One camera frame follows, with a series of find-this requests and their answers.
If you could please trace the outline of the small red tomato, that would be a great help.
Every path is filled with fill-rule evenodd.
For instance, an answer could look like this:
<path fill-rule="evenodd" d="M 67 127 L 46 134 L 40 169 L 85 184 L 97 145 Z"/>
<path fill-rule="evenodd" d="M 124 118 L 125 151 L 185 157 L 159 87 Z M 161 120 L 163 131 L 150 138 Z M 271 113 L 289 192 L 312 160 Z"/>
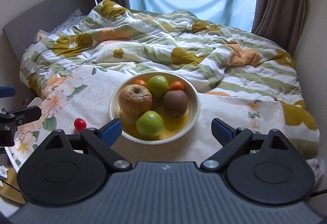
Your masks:
<path fill-rule="evenodd" d="M 82 118 L 75 119 L 74 128 L 77 132 L 82 132 L 84 129 L 87 128 L 86 121 L 84 121 Z"/>

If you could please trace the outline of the small green apple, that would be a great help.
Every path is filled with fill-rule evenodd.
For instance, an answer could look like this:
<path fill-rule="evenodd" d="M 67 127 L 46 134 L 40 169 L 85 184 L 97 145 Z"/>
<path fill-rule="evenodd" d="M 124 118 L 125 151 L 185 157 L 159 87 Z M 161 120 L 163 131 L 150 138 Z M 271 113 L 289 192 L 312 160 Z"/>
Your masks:
<path fill-rule="evenodd" d="M 136 122 L 136 130 L 141 138 L 152 139 L 164 128 L 164 121 L 154 111 L 145 112 Z"/>

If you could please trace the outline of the wrinkled red-yellow apple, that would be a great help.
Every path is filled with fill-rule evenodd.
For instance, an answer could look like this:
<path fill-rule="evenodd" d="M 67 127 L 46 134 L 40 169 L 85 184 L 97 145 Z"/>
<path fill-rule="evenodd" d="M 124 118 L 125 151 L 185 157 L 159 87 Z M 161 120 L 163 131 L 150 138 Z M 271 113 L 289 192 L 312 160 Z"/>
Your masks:
<path fill-rule="evenodd" d="M 118 103 L 123 113 L 129 117 L 140 117 L 152 107 L 152 94 L 144 86 L 130 84 L 119 93 Z"/>

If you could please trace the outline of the brown kiwi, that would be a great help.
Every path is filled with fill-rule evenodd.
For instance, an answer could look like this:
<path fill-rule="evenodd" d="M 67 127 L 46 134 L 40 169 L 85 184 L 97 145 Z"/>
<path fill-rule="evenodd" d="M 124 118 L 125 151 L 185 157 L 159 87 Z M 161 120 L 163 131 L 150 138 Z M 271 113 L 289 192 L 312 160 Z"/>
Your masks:
<path fill-rule="evenodd" d="M 185 114 L 188 106 L 188 97 L 182 90 L 169 91 L 163 97 L 164 110 L 172 117 L 181 117 Z"/>

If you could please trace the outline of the small mandarin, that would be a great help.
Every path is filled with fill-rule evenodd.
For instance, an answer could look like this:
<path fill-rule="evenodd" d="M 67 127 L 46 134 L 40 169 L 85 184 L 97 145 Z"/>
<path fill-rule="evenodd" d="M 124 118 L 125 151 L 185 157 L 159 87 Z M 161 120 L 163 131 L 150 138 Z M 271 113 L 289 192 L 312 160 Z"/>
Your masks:
<path fill-rule="evenodd" d="M 180 81 L 174 81 L 169 85 L 169 89 L 170 89 L 170 91 L 184 91 L 185 86 Z"/>
<path fill-rule="evenodd" d="M 146 85 L 147 85 L 146 81 L 144 81 L 144 80 L 136 80 L 133 82 L 133 84 L 137 84 L 137 85 L 144 86 L 144 87 L 146 87 Z"/>

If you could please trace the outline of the floral white tablecloth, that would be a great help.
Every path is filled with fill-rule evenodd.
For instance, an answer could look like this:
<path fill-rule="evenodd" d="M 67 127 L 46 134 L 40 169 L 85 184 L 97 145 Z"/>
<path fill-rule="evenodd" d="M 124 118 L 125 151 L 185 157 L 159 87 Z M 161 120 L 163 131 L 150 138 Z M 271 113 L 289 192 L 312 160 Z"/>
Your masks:
<path fill-rule="evenodd" d="M 183 116 L 172 117 L 161 106 L 153 107 L 165 127 L 153 140 L 142 140 L 135 120 L 124 115 L 118 105 L 120 89 L 133 82 L 134 78 L 121 72 L 94 66 L 83 66 L 57 78 L 49 96 L 39 102 L 40 120 L 20 126 L 15 145 L 6 150 L 14 168 L 19 169 L 53 129 L 74 133 L 78 118 L 90 128 L 120 118 L 123 131 L 113 148 L 131 162 L 203 161 L 221 147 L 211 133 L 214 118 L 254 133 L 266 134 L 276 128 L 306 159 L 318 154 L 319 131 L 303 101 L 286 103 L 269 96 L 220 90 L 197 93 L 191 87 L 185 89 L 188 108 Z"/>

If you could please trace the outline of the grey headboard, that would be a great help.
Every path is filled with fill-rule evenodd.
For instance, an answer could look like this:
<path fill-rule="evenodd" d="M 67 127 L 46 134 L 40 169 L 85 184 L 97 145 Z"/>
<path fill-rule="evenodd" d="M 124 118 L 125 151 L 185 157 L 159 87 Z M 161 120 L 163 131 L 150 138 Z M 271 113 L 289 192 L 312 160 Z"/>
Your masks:
<path fill-rule="evenodd" d="M 76 9 L 88 14 L 95 7 L 95 0 L 45 0 L 3 27 L 18 61 L 29 47 L 39 30 L 52 31 L 63 23 Z"/>

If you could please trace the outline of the cream bowl with duck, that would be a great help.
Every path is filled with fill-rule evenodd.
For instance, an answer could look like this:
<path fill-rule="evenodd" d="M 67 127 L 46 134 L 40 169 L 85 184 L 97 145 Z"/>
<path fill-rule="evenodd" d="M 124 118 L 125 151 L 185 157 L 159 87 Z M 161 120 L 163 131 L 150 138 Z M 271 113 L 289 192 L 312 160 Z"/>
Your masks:
<path fill-rule="evenodd" d="M 142 115 L 136 118 L 127 116 L 119 107 L 118 97 L 120 91 L 125 86 L 133 84 L 133 82 L 136 80 L 144 80 L 147 82 L 151 77 L 156 75 L 164 76 L 169 85 L 174 81 L 182 82 L 185 86 L 184 92 L 188 97 L 188 106 L 183 116 L 175 118 L 164 110 L 162 102 L 163 98 L 158 100 L 152 97 L 153 101 L 150 111 L 154 111 L 161 116 L 164 123 L 164 128 L 158 136 L 152 139 L 144 139 L 139 136 L 136 130 L 136 122 Z M 148 145 L 168 143 L 182 137 L 194 126 L 199 117 L 200 111 L 201 102 L 194 86 L 183 77 L 168 72 L 148 72 L 136 75 L 126 80 L 113 93 L 109 102 L 109 116 L 111 119 L 120 119 L 122 123 L 122 136 L 131 141 Z"/>

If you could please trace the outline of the white plastic bag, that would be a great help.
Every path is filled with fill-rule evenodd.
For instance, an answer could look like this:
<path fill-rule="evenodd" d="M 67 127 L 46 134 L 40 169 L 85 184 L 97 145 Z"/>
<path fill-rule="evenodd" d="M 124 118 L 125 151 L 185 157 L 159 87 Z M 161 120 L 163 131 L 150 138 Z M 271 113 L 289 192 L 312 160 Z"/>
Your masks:
<path fill-rule="evenodd" d="M 308 163 L 308 165 L 310 166 L 311 170 L 314 173 L 314 177 L 315 177 L 314 187 L 316 187 L 325 173 L 324 161 L 322 158 L 312 158 L 306 160 L 306 162 Z"/>

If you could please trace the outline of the patterned pillow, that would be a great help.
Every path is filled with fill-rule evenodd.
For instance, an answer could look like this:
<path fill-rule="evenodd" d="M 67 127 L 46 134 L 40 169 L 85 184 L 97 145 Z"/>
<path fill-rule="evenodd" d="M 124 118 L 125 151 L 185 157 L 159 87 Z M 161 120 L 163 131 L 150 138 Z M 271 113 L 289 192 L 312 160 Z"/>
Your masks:
<path fill-rule="evenodd" d="M 78 25 L 86 18 L 86 15 L 83 15 L 80 9 L 76 9 L 72 14 L 69 15 L 69 17 L 60 25 L 56 26 L 50 34 L 54 34 L 58 31 L 65 30 L 67 28 L 70 28 L 74 25 Z"/>

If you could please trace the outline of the striped floral duvet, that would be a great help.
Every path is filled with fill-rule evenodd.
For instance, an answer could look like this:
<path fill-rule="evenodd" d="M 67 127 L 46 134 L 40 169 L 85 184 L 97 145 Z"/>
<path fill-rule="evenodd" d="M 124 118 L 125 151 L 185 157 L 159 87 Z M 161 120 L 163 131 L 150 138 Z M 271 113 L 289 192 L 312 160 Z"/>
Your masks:
<path fill-rule="evenodd" d="M 276 43 L 186 10 L 129 10 L 104 0 L 78 24 L 25 51 L 20 79 L 40 96 L 84 65 L 129 76 L 173 72 L 197 91 L 304 105 L 293 58 Z"/>

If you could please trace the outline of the brown curtain right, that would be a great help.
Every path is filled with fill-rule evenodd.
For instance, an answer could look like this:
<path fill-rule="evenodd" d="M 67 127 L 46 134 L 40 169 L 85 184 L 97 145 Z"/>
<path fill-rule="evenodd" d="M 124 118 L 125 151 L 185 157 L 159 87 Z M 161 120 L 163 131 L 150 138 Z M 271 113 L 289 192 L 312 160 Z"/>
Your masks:
<path fill-rule="evenodd" d="M 252 33 L 293 55 L 304 24 L 307 0 L 257 0 Z"/>

